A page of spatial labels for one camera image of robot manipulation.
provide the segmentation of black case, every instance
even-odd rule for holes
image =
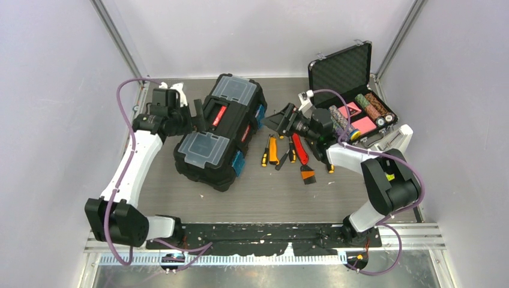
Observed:
[[[363,134],[355,141],[349,143],[365,142],[369,137],[380,134],[383,136],[398,121],[397,115],[372,91],[369,84],[371,69],[371,50],[372,44],[369,41],[363,42],[356,46],[349,47],[339,52],[330,54],[309,63],[309,88],[311,90],[332,89],[341,94],[348,104],[355,102],[356,105],[362,107],[355,101],[357,94],[366,95],[372,93],[384,107],[394,114],[394,120],[386,123],[381,127]],[[317,108],[329,108],[332,105],[342,107],[343,103],[332,93],[318,93],[312,99],[312,103]],[[363,110],[362,113],[351,118],[355,122],[367,114]]]
[[[222,95],[226,87],[228,93]],[[244,94],[250,94],[250,99],[240,97]],[[213,125],[222,106],[226,106],[226,110],[218,124]],[[207,131],[185,135],[173,151],[178,173],[218,191],[228,190],[240,174],[239,169],[242,171],[249,141],[261,127],[259,121],[266,110],[267,102],[260,84],[231,74],[219,75],[203,104],[203,115],[209,125]]]

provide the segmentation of red utility knife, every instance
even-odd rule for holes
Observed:
[[[306,150],[304,150],[304,147],[301,143],[301,138],[297,134],[292,135],[292,140],[295,144],[295,149],[297,150],[297,157],[301,161],[302,165],[306,165],[309,161],[309,156],[306,153]]]

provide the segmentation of case lid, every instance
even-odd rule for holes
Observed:
[[[330,54],[309,64],[310,89],[332,89],[345,94],[356,88],[366,88],[371,69],[369,41]],[[330,93],[316,94],[315,105],[335,97]]]
[[[256,84],[237,76],[223,76],[219,80],[211,95],[236,101],[242,105],[249,105],[249,101],[256,91]]]
[[[228,138],[210,132],[194,132],[185,136],[178,152],[185,154],[186,163],[204,169],[207,162],[218,165],[229,141]]]

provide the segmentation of transparent plastic compartment lid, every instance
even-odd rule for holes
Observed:
[[[188,164],[205,168],[205,163],[217,165],[230,139],[216,136],[210,132],[191,133],[186,135],[178,152],[185,154],[184,161]]]
[[[248,105],[256,90],[256,84],[238,76],[223,76],[212,91],[212,96]]]

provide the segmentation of wooden table surface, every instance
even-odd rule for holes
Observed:
[[[279,111],[288,102],[298,104],[297,94],[307,90],[307,78],[265,78],[258,81],[268,103],[267,115]],[[184,82],[186,95],[194,114],[192,100],[204,99],[215,79],[169,80],[169,85]],[[304,185],[300,163],[285,162],[280,171],[274,166],[262,167],[261,156],[267,127],[253,136],[245,157],[244,171],[230,189],[218,192],[206,184],[193,182],[175,169],[173,149],[181,137],[169,137],[155,157],[142,187],[138,209],[145,215],[171,215],[184,223],[197,222],[336,222],[356,211],[368,198],[361,175],[336,167],[327,173],[310,151],[309,166],[315,169],[317,183]],[[277,140],[279,157],[288,140]],[[412,211],[393,221],[415,222]]]

